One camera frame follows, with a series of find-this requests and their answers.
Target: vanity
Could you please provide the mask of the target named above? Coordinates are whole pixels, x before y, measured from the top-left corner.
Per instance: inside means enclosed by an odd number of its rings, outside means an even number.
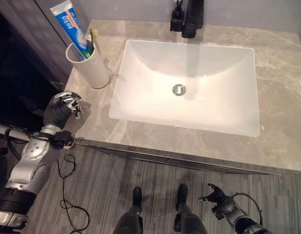
[[[91,88],[72,69],[66,90],[82,97],[84,115],[65,129],[76,143],[119,156],[229,173],[301,171],[301,44],[298,34],[205,25],[193,39],[169,30],[170,23],[93,19],[111,75]],[[110,118],[110,106],[127,40],[252,48],[260,124],[255,136]],[[128,95],[134,90],[128,88]]]

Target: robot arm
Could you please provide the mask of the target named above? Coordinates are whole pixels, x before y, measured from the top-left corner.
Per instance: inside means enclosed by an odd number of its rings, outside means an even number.
[[[212,212],[218,220],[226,218],[237,234],[272,234],[262,226],[261,215],[260,225],[239,207],[234,201],[233,196],[225,195],[225,193],[214,184],[208,185],[214,190],[213,193],[208,196],[200,197],[198,200],[208,200],[217,203],[217,205],[212,208]]]
[[[22,229],[27,213],[37,194],[50,177],[51,167],[63,146],[71,146],[73,138],[62,132],[71,114],[80,117],[81,97],[65,91],[55,95],[44,112],[44,127],[31,136],[22,151],[21,160],[0,194],[0,230]]]

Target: faucet spout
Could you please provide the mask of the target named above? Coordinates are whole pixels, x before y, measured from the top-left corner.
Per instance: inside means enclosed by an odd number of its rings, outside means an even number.
[[[194,38],[196,30],[203,27],[204,0],[188,0],[185,22],[182,28],[183,38]]]

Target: sink drain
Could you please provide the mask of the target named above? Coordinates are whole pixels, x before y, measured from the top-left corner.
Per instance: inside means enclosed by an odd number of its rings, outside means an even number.
[[[172,91],[173,91],[174,95],[182,96],[186,92],[186,88],[182,84],[176,84],[172,88]]]

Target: white cup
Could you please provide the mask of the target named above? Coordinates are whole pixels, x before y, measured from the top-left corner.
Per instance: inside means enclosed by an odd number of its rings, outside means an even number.
[[[73,44],[67,47],[65,55],[67,60],[82,74],[92,88],[100,89],[108,84],[110,80],[108,72],[101,55],[95,47],[90,57],[85,60],[81,60],[81,55]]]

